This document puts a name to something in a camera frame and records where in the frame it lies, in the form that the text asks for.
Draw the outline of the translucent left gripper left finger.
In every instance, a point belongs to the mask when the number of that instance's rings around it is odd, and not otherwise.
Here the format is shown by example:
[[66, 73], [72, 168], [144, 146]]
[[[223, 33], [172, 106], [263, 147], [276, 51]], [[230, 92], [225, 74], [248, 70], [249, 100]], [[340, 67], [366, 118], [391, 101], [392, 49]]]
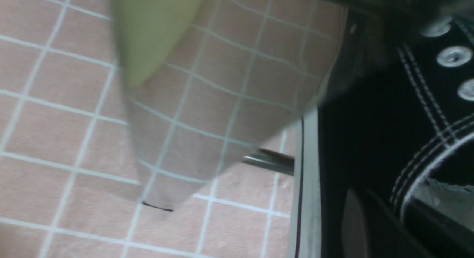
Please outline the translucent left gripper left finger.
[[346, 9], [325, 0], [205, 0], [161, 67], [127, 89], [141, 202], [172, 211], [321, 96]]

